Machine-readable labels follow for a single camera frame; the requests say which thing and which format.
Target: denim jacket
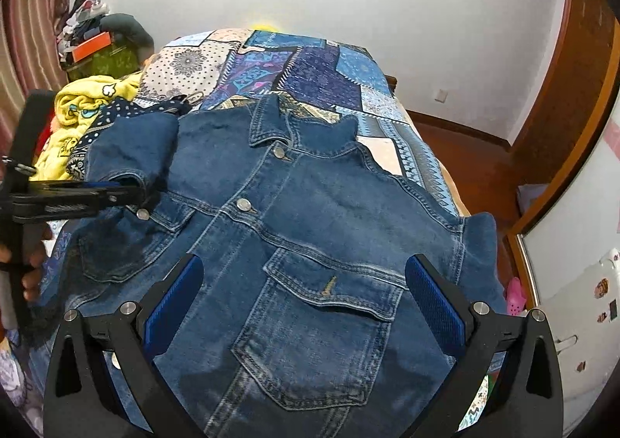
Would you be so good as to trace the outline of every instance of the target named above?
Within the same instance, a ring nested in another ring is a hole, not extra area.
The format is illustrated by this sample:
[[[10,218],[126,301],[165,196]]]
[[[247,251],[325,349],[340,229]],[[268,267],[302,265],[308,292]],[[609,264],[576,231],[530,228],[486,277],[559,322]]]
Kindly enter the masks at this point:
[[[64,310],[139,300],[193,252],[202,287],[155,363],[207,436],[399,436],[451,368],[405,262],[424,253],[469,300],[503,310],[495,223],[455,217],[382,170],[356,125],[281,114],[273,94],[179,119],[119,118],[91,146],[86,177],[134,179],[150,217],[118,207],[79,223],[36,310],[38,383]]]

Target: wooden floor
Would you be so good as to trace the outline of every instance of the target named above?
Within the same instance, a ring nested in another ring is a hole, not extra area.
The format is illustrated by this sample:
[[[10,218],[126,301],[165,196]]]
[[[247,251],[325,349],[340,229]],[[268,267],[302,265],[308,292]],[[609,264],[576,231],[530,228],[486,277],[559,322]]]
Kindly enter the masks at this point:
[[[475,137],[416,123],[422,139],[444,164],[456,183],[463,203],[472,214],[490,212],[497,223],[497,269],[506,287],[517,276],[514,261],[504,245],[504,235],[517,219],[517,186],[523,184],[510,154],[501,146]]]

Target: human hand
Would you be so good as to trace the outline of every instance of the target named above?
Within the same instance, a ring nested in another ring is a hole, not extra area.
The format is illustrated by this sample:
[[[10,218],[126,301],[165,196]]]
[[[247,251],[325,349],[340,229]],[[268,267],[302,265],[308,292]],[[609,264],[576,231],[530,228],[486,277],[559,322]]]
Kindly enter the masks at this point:
[[[52,231],[48,225],[45,226],[45,230],[42,235],[42,240],[50,240],[52,238]],[[38,241],[34,248],[30,251],[30,254],[27,254],[27,261],[29,265],[33,268],[32,271],[24,274],[22,277],[22,286],[24,286],[24,298],[28,302],[34,302],[39,296],[39,284],[41,283],[41,278],[43,277],[43,271],[41,266],[43,262],[47,259],[47,252],[45,250],[45,245],[42,241]],[[2,263],[10,263],[11,253],[10,250],[5,247],[3,244],[0,244],[0,262]],[[0,322],[0,341],[4,339],[4,328]]]

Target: yellow clothing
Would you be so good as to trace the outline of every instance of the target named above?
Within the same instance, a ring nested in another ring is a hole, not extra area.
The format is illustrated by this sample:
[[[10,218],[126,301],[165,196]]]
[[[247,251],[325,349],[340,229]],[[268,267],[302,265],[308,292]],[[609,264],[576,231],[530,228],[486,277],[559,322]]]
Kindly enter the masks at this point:
[[[110,76],[91,76],[67,84],[54,100],[54,111],[60,128],[49,138],[36,162],[36,175],[32,181],[58,181],[70,179],[64,169],[71,151],[91,123],[99,109],[113,98],[132,100],[140,86],[141,72],[125,79]]]

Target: wall socket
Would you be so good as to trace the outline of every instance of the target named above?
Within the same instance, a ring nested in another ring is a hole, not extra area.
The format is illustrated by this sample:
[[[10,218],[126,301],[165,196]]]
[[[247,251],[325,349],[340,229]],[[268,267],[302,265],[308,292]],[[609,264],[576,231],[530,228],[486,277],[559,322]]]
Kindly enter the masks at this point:
[[[439,90],[435,95],[435,100],[437,102],[446,103],[446,99],[448,98],[447,90]]]

